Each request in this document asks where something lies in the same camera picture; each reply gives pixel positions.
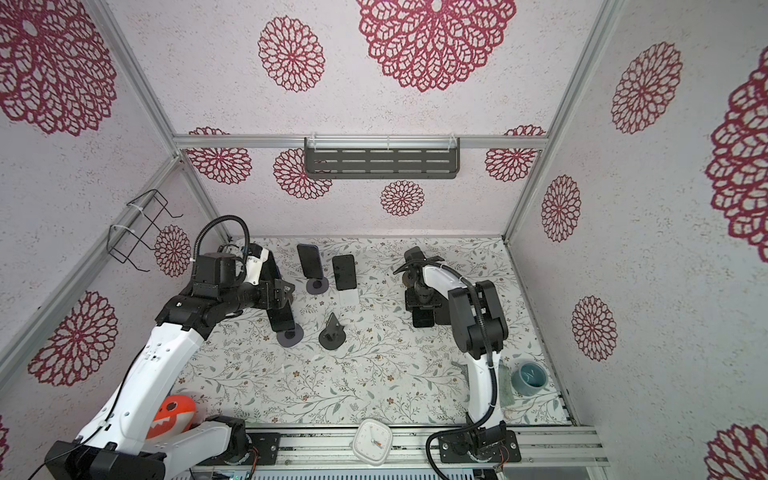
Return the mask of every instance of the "teal cup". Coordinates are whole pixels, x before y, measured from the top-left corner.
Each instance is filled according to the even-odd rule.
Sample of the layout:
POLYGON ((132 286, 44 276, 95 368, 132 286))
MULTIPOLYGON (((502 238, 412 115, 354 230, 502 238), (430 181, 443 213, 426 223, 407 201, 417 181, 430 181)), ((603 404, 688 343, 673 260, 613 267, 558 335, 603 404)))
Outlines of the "teal cup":
POLYGON ((512 388, 522 396, 533 396, 547 385, 547 371, 534 362, 526 362, 512 375, 512 388))

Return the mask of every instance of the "smartphone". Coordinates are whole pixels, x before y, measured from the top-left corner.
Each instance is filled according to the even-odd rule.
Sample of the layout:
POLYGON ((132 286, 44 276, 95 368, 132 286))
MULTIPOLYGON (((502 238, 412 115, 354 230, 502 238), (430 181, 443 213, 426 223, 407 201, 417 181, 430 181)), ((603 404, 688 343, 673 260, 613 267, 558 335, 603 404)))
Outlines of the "smartphone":
POLYGON ((299 251, 299 261, 301 270, 306 278, 323 278, 323 266, 320 265, 320 250, 317 245, 306 245, 299 243, 296 245, 299 251))
POLYGON ((333 263, 333 276, 336 278, 336 289, 340 291, 357 288, 355 256, 339 255, 332 258, 331 262, 333 263))

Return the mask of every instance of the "wall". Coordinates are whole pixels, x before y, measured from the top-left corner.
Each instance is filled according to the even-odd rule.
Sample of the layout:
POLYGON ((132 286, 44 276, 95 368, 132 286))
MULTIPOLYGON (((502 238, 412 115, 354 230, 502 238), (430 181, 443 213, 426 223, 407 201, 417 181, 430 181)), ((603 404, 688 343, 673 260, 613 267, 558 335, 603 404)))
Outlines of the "wall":
POLYGON ((82 7, 48 4, 0 18, 0 349, 167 158, 82 7))
POLYGON ((768 472, 766 17, 629 2, 512 238, 617 478, 768 472))
MULTIPOLYGON (((178 133, 544 134, 600 3, 111 7, 178 133)), ((301 155, 190 152, 220 211, 263 236, 499 235, 534 159, 464 150, 455 180, 331 183, 301 155)))
MULTIPOLYGON (((162 230, 150 227, 129 263, 110 260, 86 289, 70 315, 0 398, 0 477, 26 478, 55 440, 72 440, 117 388, 142 348, 163 305, 189 281, 189 253, 207 218, 180 173, 159 188, 168 211, 157 217, 162 230)), ((147 208, 150 217, 157 203, 147 208)), ((137 220, 137 232, 149 226, 137 220)), ((215 251, 218 237, 209 234, 202 251, 215 251)), ((135 243, 126 236, 118 248, 135 243)), ((50 478, 47 470, 36 478, 50 478)))

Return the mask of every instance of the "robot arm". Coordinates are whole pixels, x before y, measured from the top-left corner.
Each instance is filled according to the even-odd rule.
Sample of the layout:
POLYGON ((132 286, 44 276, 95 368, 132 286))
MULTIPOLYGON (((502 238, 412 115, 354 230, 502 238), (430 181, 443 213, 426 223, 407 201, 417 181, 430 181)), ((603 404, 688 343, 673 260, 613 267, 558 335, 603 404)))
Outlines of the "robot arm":
POLYGON ((197 257, 192 281, 165 304, 123 384, 75 442, 56 442, 49 450, 45 464, 54 478, 168 480, 212 456, 237 460, 245 455, 244 422, 221 415, 168 441, 146 441, 155 413, 179 373, 227 315, 261 308, 283 313, 279 325, 270 317, 273 330, 293 325, 293 285, 279 278, 269 250, 250 245, 242 280, 236 275, 236 260, 239 257, 231 253, 197 257))
MULTIPOLYGON (((508 336, 507 323, 496 288, 493 282, 488 280, 474 285, 490 346, 488 351, 480 330, 481 320, 477 318, 477 310, 461 277, 453 269, 441 264, 442 258, 425 258, 418 247, 408 250, 405 259, 406 263, 395 273, 406 272, 403 279, 408 287, 406 308, 412 312, 415 326, 417 321, 423 326, 431 326, 434 323, 451 326, 456 346, 465 354, 468 364, 468 420, 473 424, 479 422, 493 400, 488 356, 491 356, 492 365, 495 366, 494 375, 498 385, 502 342, 508 336)), ((481 456, 482 450, 503 441, 505 424, 501 409, 495 408, 491 416, 478 425, 470 436, 473 455, 478 457, 481 456)))

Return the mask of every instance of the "metal vent grille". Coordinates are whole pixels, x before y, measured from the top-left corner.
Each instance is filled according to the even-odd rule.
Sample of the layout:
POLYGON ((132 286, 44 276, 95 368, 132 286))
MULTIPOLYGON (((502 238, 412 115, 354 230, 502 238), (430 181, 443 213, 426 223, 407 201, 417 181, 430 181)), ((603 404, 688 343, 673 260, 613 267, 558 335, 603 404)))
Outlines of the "metal vent grille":
POLYGON ((306 175, 321 179, 456 178, 459 140, 455 148, 315 148, 304 139, 306 175))
MULTIPOLYGON (((470 468, 444 468, 451 480, 473 480, 470 468)), ((287 472, 256 470, 253 480, 440 480, 427 468, 388 468, 383 470, 296 470, 287 472)))

